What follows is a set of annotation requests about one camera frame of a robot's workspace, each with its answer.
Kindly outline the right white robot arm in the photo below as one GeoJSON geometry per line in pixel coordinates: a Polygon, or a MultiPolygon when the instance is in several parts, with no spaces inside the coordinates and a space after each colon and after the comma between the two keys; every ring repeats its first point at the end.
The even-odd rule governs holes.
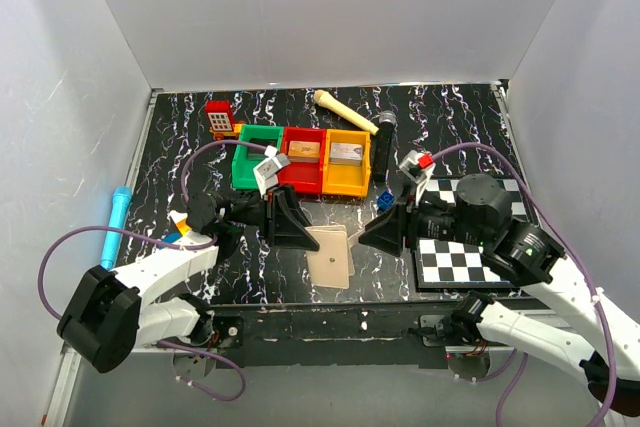
{"type": "Polygon", "coordinates": [[[543,302],[566,321],[563,331],[471,292],[450,316],[452,336],[509,345],[574,376],[611,410],[639,414],[639,325],[604,294],[592,294],[565,249],[542,228],[512,214],[509,193],[487,174],[463,177],[454,201],[410,187],[366,225],[358,241],[399,256],[426,240],[481,249],[492,273],[543,302]]]}

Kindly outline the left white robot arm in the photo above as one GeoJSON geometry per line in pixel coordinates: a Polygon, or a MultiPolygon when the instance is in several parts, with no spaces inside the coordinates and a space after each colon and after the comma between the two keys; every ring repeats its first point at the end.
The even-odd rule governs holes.
{"type": "Polygon", "coordinates": [[[57,325],[58,335],[100,373],[119,366],[139,346],[180,338],[205,345],[214,312],[190,294],[161,298],[191,277],[225,262],[247,226],[272,247],[316,252],[292,186],[193,194],[186,203],[188,232],[151,255],[112,270],[85,272],[57,325]]]}

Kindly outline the beige leather card holder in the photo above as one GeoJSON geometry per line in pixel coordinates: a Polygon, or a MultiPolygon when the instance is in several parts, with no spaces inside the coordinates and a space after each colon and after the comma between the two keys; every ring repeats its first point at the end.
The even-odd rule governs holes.
{"type": "Polygon", "coordinates": [[[319,244],[318,251],[306,252],[311,283],[316,287],[348,289],[355,270],[346,227],[311,226],[306,230],[319,244]]]}

